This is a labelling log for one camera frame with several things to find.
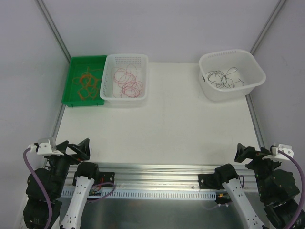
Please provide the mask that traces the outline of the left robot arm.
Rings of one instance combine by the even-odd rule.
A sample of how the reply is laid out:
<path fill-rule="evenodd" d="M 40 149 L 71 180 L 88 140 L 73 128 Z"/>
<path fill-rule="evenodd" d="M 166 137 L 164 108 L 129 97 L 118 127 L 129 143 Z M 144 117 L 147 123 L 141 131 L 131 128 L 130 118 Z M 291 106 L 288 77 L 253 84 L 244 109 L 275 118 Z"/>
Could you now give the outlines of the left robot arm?
<path fill-rule="evenodd" d="M 29 145 L 23 152 L 30 171 L 27 179 L 27 203 L 23 220 L 28 229 L 78 229 L 92 186 L 99 183 L 98 165 L 89 162 L 90 140 L 78 144 L 64 141 L 55 144 L 43 139 Z M 71 201 L 66 213 L 60 213 L 59 200 L 67 190 L 70 167 L 76 165 L 71 190 Z"/>

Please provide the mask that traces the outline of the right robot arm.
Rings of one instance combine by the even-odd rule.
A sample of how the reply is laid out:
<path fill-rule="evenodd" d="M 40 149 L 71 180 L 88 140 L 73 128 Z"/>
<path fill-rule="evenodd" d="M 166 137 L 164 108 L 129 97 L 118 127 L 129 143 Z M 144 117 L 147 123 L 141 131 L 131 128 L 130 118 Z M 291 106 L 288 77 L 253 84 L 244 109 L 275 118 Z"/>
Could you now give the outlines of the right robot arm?
<path fill-rule="evenodd" d="M 305 227 L 305 189 L 298 188 L 293 173 L 279 169 L 285 160 L 292 162 L 305 181 L 304 173 L 294 160 L 294 152 L 290 145 L 272 145 L 270 149 L 245 147 L 237 145 L 235 162 L 246 159 L 251 161 L 245 165 L 254 171 L 260 201 L 269 222 L 276 229 L 303 229 Z M 265 229 L 240 183 L 240 176 L 231 164 L 220 166 L 214 171 L 214 184 L 217 189 L 224 188 L 231 198 L 242 220 L 245 229 Z"/>

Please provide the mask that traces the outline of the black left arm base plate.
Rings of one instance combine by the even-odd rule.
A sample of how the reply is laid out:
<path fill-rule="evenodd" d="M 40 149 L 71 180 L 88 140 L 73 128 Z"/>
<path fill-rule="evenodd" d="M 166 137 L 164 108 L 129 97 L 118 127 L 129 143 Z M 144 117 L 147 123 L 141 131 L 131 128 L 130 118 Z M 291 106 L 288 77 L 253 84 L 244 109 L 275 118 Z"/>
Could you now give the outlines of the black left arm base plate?
<path fill-rule="evenodd" d="M 72 180 L 73 186 L 76 185 L 76 179 L 77 179 L 76 177 L 77 177 L 77 174 L 75 172 L 73 180 Z M 107 183 L 107 182 L 114 184 L 114 181 L 115 181 L 115 172 L 99 172 L 98 179 L 95 180 L 94 185 L 98 185 L 100 183 Z M 102 185 L 102 187 L 111 187 L 111 185 L 105 184 L 105 185 Z"/>

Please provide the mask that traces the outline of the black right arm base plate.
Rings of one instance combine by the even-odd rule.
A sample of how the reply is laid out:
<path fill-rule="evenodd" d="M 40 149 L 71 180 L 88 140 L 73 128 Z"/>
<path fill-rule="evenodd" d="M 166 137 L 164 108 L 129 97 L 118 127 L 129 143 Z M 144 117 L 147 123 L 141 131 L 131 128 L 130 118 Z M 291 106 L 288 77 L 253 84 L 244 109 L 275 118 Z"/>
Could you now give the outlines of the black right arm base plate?
<path fill-rule="evenodd" d="M 214 174 L 198 175 L 199 189 L 217 189 L 218 185 L 214 178 Z"/>

